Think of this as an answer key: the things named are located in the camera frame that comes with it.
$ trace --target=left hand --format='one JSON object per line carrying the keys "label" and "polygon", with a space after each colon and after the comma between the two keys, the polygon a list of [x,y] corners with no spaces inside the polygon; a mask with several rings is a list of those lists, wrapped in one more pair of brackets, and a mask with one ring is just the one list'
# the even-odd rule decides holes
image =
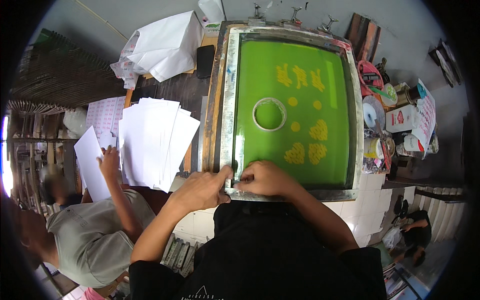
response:
{"label": "left hand", "polygon": [[119,154],[115,147],[108,146],[108,148],[103,151],[103,160],[99,157],[96,158],[98,161],[98,167],[102,172],[105,181],[117,180],[117,173],[119,168]]}
{"label": "left hand", "polygon": [[166,204],[174,206],[187,215],[196,210],[229,203],[230,197],[220,193],[227,178],[233,178],[233,170],[230,166],[224,166],[218,174],[195,172],[169,197]]}

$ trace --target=bright window light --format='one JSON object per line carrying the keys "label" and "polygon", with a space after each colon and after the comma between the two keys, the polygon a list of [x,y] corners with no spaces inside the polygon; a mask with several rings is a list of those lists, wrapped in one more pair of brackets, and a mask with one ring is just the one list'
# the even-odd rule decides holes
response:
{"label": "bright window light", "polygon": [[[7,139],[8,117],[3,118],[1,138]],[[7,160],[7,143],[1,143],[1,178],[5,192],[10,197],[13,189],[13,175],[10,161]]]}

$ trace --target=tissue box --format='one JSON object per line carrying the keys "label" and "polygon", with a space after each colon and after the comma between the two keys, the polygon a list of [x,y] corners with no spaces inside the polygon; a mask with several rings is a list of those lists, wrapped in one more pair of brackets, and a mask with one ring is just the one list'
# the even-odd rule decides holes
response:
{"label": "tissue box", "polygon": [[217,37],[218,33],[220,33],[220,25],[222,23],[210,23],[210,22],[202,22],[202,27],[204,28],[205,36],[206,37]]}

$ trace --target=screen printing frame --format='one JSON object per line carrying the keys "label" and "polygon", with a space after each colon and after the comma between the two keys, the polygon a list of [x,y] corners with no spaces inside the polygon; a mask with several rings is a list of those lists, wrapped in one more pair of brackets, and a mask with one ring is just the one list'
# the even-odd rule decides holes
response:
{"label": "screen printing frame", "polygon": [[[234,161],[243,166],[243,152],[238,149],[241,143],[235,143],[235,111],[237,101],[238,65],[242,39],[276,40],[303,44],[333,52],[342,60],[349,119],[349,155],[347,180],[343,188],[330,190],[322,187],[305,186],[310,194],[320,201],[341,201],[356,199],[359,192],[361,168],[363,162],[363,110],[355,60],[351,44],[341,38],[323,32],[312,33],[283,27],[232,27],[228,36],[228,48],[225,65],[223,90],[222,131],[220,139],[220,166],[232,166]],[[234,157],[234,146],[237,147]],[[246,201],[283,201],[280,197],[268,197],[242,192],[234,189],[233,180],[225,181],[225,192],[233,200]]]}

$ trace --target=paper with red writing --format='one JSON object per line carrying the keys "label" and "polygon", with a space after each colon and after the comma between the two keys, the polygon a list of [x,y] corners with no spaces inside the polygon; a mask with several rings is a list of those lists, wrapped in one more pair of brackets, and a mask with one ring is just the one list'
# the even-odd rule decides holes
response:
{"label": "paper with red writing", "polygon": [[[419,110],[418,116],[420,121],[418,127],[412,130],[412,134],[418,138],[420,144],[423,146],[423,149],[427,149],[436,123],[435,99],[432,97],[429,90],[425,87],[420,78],[419,84],[425,89],[427,95],[417,102],[417,108]],[[425,158],[426,154],[427,151],[424,151],[423,159]]]}

